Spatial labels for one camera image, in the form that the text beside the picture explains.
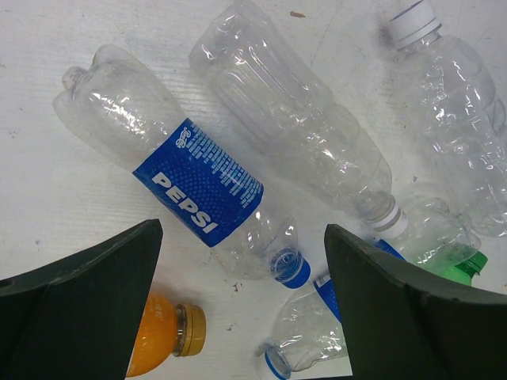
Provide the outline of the green plastic bottle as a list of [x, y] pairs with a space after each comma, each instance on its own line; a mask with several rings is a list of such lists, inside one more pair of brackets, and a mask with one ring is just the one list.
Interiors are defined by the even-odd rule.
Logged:
[[430, 268], [429, 271], [444, 279], [471, 287], [473, 278], [480, 275], [487, 262], [488, 257], [478, 251], [460, 264], [446, 268]]

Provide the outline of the clear bottle white cap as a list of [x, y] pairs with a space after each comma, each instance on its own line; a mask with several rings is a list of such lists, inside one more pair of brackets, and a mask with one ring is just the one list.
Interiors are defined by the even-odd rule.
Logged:
[[506, 109], [476, 50], [427, 1], [388, 23], [399, 53], [395, 94], [452, 206], [480, 234], [506, 235]]

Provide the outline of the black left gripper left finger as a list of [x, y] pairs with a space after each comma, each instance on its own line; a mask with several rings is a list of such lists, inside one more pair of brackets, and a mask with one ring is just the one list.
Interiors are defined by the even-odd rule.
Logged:
[[1, 281], [3, 379], [123, 379], [162, 245], [145, 220]]

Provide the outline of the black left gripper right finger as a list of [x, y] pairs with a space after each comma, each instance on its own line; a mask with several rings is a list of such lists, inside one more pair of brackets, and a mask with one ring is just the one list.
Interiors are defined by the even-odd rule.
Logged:
[[506, 297], [427, 272], [328, 225], [353, 379], [504, 379]]

